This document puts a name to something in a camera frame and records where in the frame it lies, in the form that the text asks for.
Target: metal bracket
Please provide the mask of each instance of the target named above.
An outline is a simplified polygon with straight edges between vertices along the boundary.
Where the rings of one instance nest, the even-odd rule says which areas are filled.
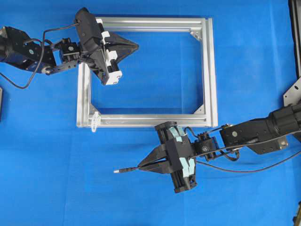
[[[201,29],[191,29],[190,34],[198,41],[202,40]]]
[[[188,32],[201,48],[203,105],[194,114],[100,114],[91,104],[91,74],[81,63],[78,77],[77,126],[89,127],[153,127],[166,121],[179,126],[215,127],[218,125],[212,19],[97,17],[105,30],[112,32]]]
[[[283,94],[284,107],[297,104],[301,100],[301,78]]]

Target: aluminum frame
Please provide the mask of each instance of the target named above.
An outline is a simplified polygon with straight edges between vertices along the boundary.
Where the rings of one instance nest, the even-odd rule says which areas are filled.
[[[218,125],[212,19],[97,17],[105,30],[112,32],[189,32],[200,41],[203,104],[194,114],[101,114],[91,104],[91,72],[79,65],[77,127],[152,127],[166,121],[179,126],[215,127]]]

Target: wire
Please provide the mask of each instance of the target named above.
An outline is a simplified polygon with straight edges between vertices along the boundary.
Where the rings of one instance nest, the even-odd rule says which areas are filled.
[[[281,137],[285,137],[285,136],[288,136],[288,135],[291,135],[291,134],[294,134],[294,133],[298,133],[298,132],[300,132],[300,131],[301,131],[301,130],[297,130],[297,131],[290,132],[290,133],[285,133],[284,135],[281,135],[281,136],[278,136],[278,137],[275,137],[275,138],[271,138],[271,139],[268,139],[268,140],[256,142],[256,143],[250,143],[250,144],[244,144],[244,145],[233,145],[233,146],[228,146],[228,147],[222,147],[222,148],[219,148],[219,149],[216,149],[216,150],[212,150],[212,151],[209,151],[209,152],[206,152],[206,153],[194,155],[194,156],[192,156],[191,158],[195,158],[195,157],[198,157],[198,156],[203,156],[203,155],[210,154],[210,153],[213,153],[213,152],[219,152],[219,151],[224,150],[224,149],[233,149],[233,148],[240,148],[240,147],[245,147],[245,146],[261,145],[261,144],[264,144],[264,143],[267,143],[267,142],[270,142],[270,141],[273,141],[273,140],[277,140],[277,139],[279,139],[279,138],[281,138]]]
[[[185,133],[186,133],[186,130],[187,130],[187,129],[189,129],[189,131],[192,133],[192,135],[193,135],[194,137],[198,138],[198,137],[195,135],[195,133],[193,132],[192,128],[189,127],[189,126],[187,126],[187,127],[184,129],[184,132],[185,132]]]
[[[4,74],[0,73],[0,75],[1,75],[4,79],[6,79],[9,83],[11,83],[13,86],[15,86],[16,88],[18,88],[18,89],[26,89],[26,88],[29,86],[29,84],[31,83],[31,81],[32,81],[32,79],[33,79],[33,77],[34,77],[34,75],[37,73],[38,68],[39,68],[40,65],[41,65],[41,62],[42,62],[42,59],[43,59],[43,56],[44,56],[44,52],[45,52],[45,42],[46,42],[45,36],[46,36],[46,33],[47,33],[47,32],[52,32],[52,31],[66,30],[66,29],[69,29],[69,28],[74,27],[74,26],[76,26],[76,25],[78,25],[78,23],[71,24],[71,25],[66,26],[66,27],[59,27],[59,28],[48,29],[48,30],[45,30],[45,31],[43,32],[43,41],[42,41],[42,45],[41,45],[41,47],[42,47],[41,57],[40,57],[40,60],[39,60],[39,63],[38,63],[38,65],[37,65],[36,69],[35,69],[34,72],[32,73],[31,77],[29,78],[29,80],[27,81],[27,83],[26,83],[25,86],[18,86],[18,85],[16,85],[12,80],[10,80],[8,77],[6,77]]]
[[[202,164],[202,165],[205,165],[205,166],[209,166],[209,167],[212,167],[212,168],[215,168],[215,169],[217,169],[217,170],[224,171],[224,172],[229,172],[229,173],[258,173],[258,172],[262,172],[262,171],[264,171],[264,170],[271,169],[271,168],[273,168],[273,167],[275,167],[275,166],[278,166],[278,165],[280,165],[280,164],[286,162],[287,160],[290,160],[290,159],[296,157],[296,156],[299,155],[299,154],[301,154],[301,151],[298,151],[297,153],[295,153],[295,154],[289,156],[288,158],[283,159],[282,161],[277,162],[277,163],[275,163],[275,164],[273,164],[273,165],[267,166],[267,167],[262,168],[262,169],[248,170],[248,171],[239,171],[239,170],[229,170],[229,169],[224,169],[224,168],[221,168],[221,167],[217,167],[217,166],[214,166],[214,165],[210,165],[210,164],[205,163],[205,162],[202,162],[202,161],[197,161],[197,163]]]
[[[23,44],[27,44],[27,43],[32,42],[32,41],[37,41],[42,45],[42,41],[40,39],[29,39],[29,40],[24,41]],[[49,45],[52,44],[52,42],[48,39],[45,39],[45,42],[48,43]]]
[[[239,159],[239,151],[235,151],[235,156],[236,157],[231,157],[231,156],[228,156],[227,153],[223,152],[223,151],[220,151],[222,154],[225,154],[224,156],[229,159],[230,161],[237,161]]]

